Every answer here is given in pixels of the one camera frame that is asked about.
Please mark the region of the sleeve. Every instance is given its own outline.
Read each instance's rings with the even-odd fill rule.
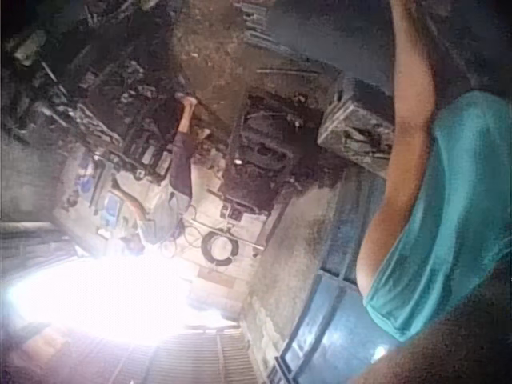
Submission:
[[[137,220],[138,233],[144,242],[149,244],[158,243],[157,227],[154,220]]]

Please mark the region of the foot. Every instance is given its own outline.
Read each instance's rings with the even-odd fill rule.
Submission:
[[[179,100],[184,106],[195,106],[198,103],[198,100],[190,96],[188,94],[184,94],[182,92],[176,92],[174,94],[177,100]]]

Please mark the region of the corrugated metal sheet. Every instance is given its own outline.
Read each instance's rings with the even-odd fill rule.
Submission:
[[[46,369],[52,384],[141,384],[154,347],[130,346],[72,332]]]
[[[155,351],[146,384],[256,384],[240,329],[176,335]]]
[[[131,346],[69,332],[39,375],[51,384],[257,384],[239,328],[177,334]]]

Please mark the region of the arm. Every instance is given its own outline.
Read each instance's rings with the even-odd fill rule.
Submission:
[[[139,200],[137,200],[137,198],[135,196],[129,194],[123,188],[121,188],[121,186],[119,185],[118,181],[115,178],[112,180],[111,191],[113,194],[122,198],[126,204],[128,204],[128,206],[134,212],[137,220],[139,220],[139,221],[147,220],[146,209],[144,208],[144,205]]]
[[[359,289],[366,296],[378,268],[409,220],[429,153],[435,93],[426,48],[414,24],[410,0],[390,0],[394,21],[395,133],[384,199],[358,256]]]

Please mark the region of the pants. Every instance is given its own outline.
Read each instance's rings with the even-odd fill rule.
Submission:
[[[173,159],[169,170],[169,183],[176,192],[192,198],[190,160],[194,154],[194,140],[189,134],[177,132],[173,142]]]

